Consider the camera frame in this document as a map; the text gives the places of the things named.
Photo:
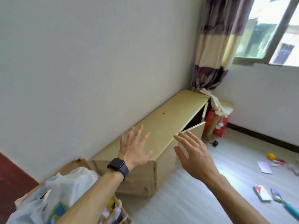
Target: watch face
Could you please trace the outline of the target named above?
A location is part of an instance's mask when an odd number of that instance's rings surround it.
[[[119,169],[119,168],[121,168],[121,166],[122,166],[124,163],[125,163],[125,162],[124,162],[123,160],[121,160],[121,159],[119,159],[119,158],[114,158],[114,159],[110,162],[109,166],[111,166],[111,167],[114,168],[114,169]]]

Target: window frame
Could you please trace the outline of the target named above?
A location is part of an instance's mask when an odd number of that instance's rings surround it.
[[[257,58],[249,58],[249,57],[238,57],[235,56],[233,60],[233,64],[237,65],[245,65],[245,66],[252,66],[254,63],[260,63],[260,64],[269,64],[269,65],[275,65],[275,66],[285,66],[285,65],[278,65],[278,64],[270,64],[270,60],[272,56],[274,55],[274,52],[276,48],[278,47],[278,44],[280,40],[282,39],[284,33],[286,32],[286,29],[289,26],[289,22],[299,4],[299,0],[290,0],[290,3],[288,7],[286,8],[286,11],[281,19],[281,22],[279,23],[276,32],[273,35],[273,38],[270,42],[269,48],[266,52],[266,55],[263,59],[257,59]]]

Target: dark red surface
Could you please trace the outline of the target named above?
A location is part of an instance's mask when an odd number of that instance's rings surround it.
[[[15,209],[15,200],[36,187],[38,182],[0,153],[0,224]]]

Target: window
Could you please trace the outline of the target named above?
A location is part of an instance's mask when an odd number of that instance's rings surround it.
[[[254,0],[234,64],[299,67],[299,0]]]

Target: window pane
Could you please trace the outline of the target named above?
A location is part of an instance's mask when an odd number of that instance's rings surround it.
[[[236,56],[264,58],[290,0],[254,0]]]
[[[299,7],[297,6],[270,64],[299,67]]]

